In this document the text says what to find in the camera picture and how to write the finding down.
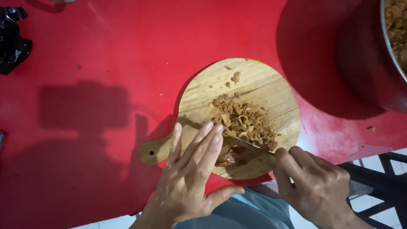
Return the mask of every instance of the round wooden cutting board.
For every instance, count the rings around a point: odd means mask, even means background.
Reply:
[[[240,80],[234,83],[231,78],[241,72]],[[240,99],[264,107],[277,123],[273,131],[281,134],[276,137],[277,147],[290,148],[297,143],[300,133],[300,113],[297,100],[287,81],[270,66],[252,59],[231,58],[219,61],[200,72],[188,85],[179,104],[178,122],[182,129],[182,151],[198,133],[202,124],[209,121],[209,103],[221,94],[233,99],[234,93]],[[148,142],[140,147],[140,160],[146,165],[154,165],[168,157],[171,147],[171,134],[163,139]],[[226,167],[215,167],[213,173],[231,179],[251,179],[270,172],[273,168],[266,152],[248,147],[251,160]]]

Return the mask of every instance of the person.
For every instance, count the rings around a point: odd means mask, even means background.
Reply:
[[[222,148],[223,126],[205,123],[182,156],[181,130],[177,123],[157,190],[130,229],[293,229],[288,204],[321,229],[373,228],[346,202],[347,171],[297,146],[270,156],[281,199],[235,185],[205,195]]]

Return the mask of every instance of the hand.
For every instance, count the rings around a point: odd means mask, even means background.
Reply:
[[[130,228],[171,228],[177,222],[208,216],[230,196],[245,192],[242,187],[227,185],[204,194],[222,148],[222,125],[205,123],[180,158],[181,131],[181,124],[176,123],[157,190]]]
[[[298,146],[277,149],[273,160],[280,196],[306,220],[324,229],[373,228],[346,202],[350,178],[346,170]]]

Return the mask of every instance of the light blue clothing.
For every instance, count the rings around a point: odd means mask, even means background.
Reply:
[[[294,229],[288,204],[281,199],[245,189],[233,195],[207,217],[178,223],[175,229]]]

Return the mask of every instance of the red tabletop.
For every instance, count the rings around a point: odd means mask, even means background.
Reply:
[[[138,146],[171,131],[197,72],[232,57],[260,60],[288,79],[300,106],[298,145],[314,154],[342,163],[358,143],[407,147],[407,116],[359,102],[339,79],[335,35],[356,4],[2,0],[27,11],[19,25],[33,51],[0,75],[8,134],[0,228],[66,229],[142,210],[162,163],[144,166]],[[207,191],[267,179],[212,174]]]

